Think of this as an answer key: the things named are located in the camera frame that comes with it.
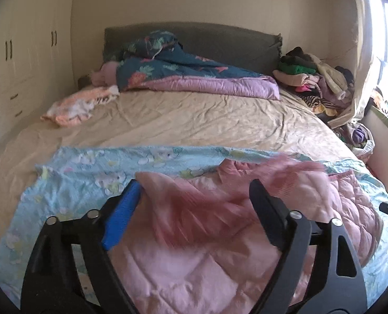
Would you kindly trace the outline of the cream built-in wardrobe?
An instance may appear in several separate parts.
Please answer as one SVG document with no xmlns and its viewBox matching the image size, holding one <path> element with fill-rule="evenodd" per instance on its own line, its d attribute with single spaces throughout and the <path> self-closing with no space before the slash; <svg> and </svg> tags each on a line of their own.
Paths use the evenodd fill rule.
<svg viewBox="0 0 388 314">
<path fill-rule="evenodd" d="M 73 0 L 0 0 L 0 143 L 75 88 Z"/>
</svg>

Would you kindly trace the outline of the window sill clothes clutter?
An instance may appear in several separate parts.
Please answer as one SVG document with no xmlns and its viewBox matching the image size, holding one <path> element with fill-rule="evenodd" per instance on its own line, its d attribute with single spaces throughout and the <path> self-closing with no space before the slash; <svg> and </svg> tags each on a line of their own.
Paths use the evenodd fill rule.
<svg viewBox="0 0 388 314">
<path fill-rule="evenodd" d="M 369 99 L 370 105 L 376 110 L 381 120 L 388 126 L 388 101 L 384 98 L 381 90 L 376 87 Z"/>
</svg>

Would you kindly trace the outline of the basket with purple clothes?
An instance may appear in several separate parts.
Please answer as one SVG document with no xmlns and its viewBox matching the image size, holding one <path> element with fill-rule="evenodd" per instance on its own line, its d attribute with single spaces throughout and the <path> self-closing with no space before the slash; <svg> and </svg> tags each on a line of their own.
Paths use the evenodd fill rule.
<svg viewBox="0 0 388 314">
<path fill-rule="evenodd" d="M 347 123 L 333 132 L 352 151 L 357 159 L 367 163 L 373 155 L 375 141 L 372 132 L 362 123 Z"/>
</svg>

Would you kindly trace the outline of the dark grey headboard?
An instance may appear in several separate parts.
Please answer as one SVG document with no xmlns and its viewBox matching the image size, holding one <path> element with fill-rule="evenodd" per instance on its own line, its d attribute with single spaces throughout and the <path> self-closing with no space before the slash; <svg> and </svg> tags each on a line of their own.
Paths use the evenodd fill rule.
<svg viewBox="0 0 388 314">
<path fill-rule="evenodd" d="M 283 38 L 235 26 L 200 22 L 153 22 L 104 30 L 102 58 L 117 58 L 127 43 L 152 31 L 173 33 L 186 53 L 270 75 L 278 67 Z"/>
</svg>

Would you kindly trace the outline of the dark teal floral quilt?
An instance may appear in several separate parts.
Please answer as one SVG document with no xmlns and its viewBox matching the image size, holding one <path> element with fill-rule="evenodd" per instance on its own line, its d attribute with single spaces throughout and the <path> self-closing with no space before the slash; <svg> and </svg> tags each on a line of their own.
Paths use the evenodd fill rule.
<svg viewBox="0 0 388 314">
<path fill-rule="evenodd" d="M 273 77 L 186 53 L 168 31 L 153 31 L 124 47 L 116 69 L 120 90 L 199 92 L 280 99 Z"/>
</svg>

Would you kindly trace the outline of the pile of mixed clothes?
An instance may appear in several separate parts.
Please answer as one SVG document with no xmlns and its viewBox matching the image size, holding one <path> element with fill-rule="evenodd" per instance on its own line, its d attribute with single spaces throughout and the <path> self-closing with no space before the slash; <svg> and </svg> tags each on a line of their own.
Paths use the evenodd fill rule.
<svg viewBox="0 0 388 314">
<path fill-rule="evenodd" d="M 282 56 L 272 75 L 316 116 L 328 120 L 339 116 L 351 104 L 354 94 L 351 71 L 332 67 L 300 47 Z"/>
</svg>

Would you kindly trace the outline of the pink quilted jacket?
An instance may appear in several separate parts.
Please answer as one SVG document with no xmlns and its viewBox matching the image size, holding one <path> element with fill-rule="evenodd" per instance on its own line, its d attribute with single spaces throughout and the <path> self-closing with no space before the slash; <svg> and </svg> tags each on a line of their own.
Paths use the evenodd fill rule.
<svg viewBox="0 0 388 314">
<path fill-rule="evenodd" d="M 250 182 L 310 220 L 340 219 L 367 264 L 383 223 L 352 171 L 283 155 L 262 163 L 224 160 L 192 179 L 139 172 L 141 201 L 109 251 L 141 313 L 248 313 L 281 256 L 259 223 Z"/>
</svg>

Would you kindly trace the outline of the pink pillow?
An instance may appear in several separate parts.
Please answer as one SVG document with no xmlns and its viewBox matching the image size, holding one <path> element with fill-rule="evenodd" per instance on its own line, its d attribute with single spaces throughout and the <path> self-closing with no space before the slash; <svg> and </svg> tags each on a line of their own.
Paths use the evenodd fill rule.
<svg viewBox="0 0 388 314">
<path fill-rule="evenodd" d="M 91 84 L 94 87 L 110 87 L 117 84 L 117 61 L 104 63 L 100 70 L 90 74 Z"/>
</svg>

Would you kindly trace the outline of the light blue cartoon sheet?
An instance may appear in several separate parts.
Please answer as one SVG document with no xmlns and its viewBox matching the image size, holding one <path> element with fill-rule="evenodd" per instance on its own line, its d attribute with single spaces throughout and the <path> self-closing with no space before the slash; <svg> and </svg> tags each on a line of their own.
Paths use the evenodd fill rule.
<svg viewBox="0 0 388 314">
<path fill-rule="evenodd" d="M 171 153 L 171 158 L 155 161 L 154 152 Z M 0 286 L 19 307 L 26 265 L 44 220 L 48 216 L 69 220 L 102 206 L 108 197 L 120 194 L 136 172 L 152 171 L 192 179 L 214 172 L 225 158 L 267 162 L 279 154 L 225 147 L 60 148 L 50 162 L 36 166 L 38 178 L 21 195 L 9 229 L 0 240 Z M 357 158 L 319 162 L 328 174 L 352 170 L 383 220 L 377 249 L 363 268 L 371 305 L 388 286 L 388 216 L 379 211 L 381 202 L 388 203 L 388 194 Z"/>
</svg>

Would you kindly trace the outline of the pink white small blanket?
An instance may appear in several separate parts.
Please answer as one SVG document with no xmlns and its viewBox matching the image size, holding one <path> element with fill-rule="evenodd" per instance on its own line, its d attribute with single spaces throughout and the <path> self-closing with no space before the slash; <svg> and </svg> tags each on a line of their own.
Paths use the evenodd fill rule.
<svg viewBox="0 0 388 314">
<path fill-rule="evenodd" d="M 89 120 L 96 106 L 106 105 L 119 97 L 117 85 L 88 87 L 56 101 L 41 116 L 42 121 L 51 121 L 59 127 L 73 127 Z"/>
</svg>

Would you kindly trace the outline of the cream window curtain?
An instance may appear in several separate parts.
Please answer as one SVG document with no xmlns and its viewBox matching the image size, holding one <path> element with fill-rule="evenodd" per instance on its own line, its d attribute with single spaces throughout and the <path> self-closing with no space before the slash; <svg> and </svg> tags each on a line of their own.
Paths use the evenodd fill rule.
<svg viewBox="0 0 388 314">
<path fill-rule="evenodd" d="M 348 68 L 354 76 L 351 104 L 331 128 L 360 121 L 376 86 L 370 0 L 330 0 L 328 62 Z"/>
</svg>

